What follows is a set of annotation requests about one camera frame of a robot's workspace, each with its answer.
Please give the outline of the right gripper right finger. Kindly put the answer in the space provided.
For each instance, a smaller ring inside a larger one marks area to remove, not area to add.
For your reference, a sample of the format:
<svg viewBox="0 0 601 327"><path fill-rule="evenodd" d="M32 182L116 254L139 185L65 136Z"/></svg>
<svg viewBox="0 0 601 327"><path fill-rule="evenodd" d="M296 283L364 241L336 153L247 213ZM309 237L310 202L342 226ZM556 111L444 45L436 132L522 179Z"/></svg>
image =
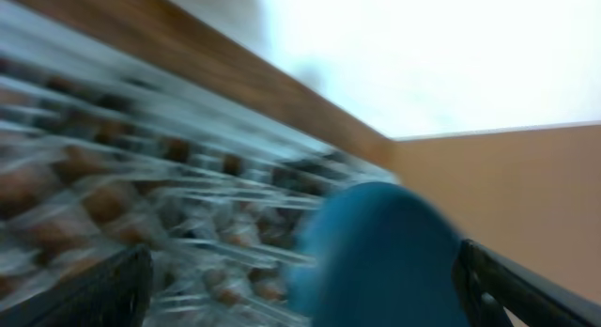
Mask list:
<svg viewBox="0 0 601 327"><path fill-rule="evenodd" d="M455 291L472 326L600 325L600 306L480 243L465 239L452 268Z"/></svg>

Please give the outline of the dark blue plate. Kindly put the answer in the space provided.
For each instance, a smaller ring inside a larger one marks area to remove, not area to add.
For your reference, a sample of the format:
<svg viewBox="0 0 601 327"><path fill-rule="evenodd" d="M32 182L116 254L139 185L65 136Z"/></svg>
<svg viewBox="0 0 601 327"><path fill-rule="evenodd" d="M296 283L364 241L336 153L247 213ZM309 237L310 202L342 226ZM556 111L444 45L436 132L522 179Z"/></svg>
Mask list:
<svg viewBox="0 0 601 327"><path fill-rule="evenodd" d="M413 192L368 182L329 196L296 235L288 307L314 326L465 326L452 279L461 235Z"/></svg>

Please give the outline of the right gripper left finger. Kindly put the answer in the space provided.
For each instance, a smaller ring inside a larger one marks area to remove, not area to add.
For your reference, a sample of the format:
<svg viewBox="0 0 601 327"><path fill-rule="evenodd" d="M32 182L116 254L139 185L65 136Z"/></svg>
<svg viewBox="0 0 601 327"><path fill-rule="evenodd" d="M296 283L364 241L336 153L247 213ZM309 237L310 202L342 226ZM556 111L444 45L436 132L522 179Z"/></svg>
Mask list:
<svg viewBox="0 0 601 327"><path fill-rule="evenodd" d="M148 310L153 261L125 249L1 313L4 327L139 327Z"/></svg>

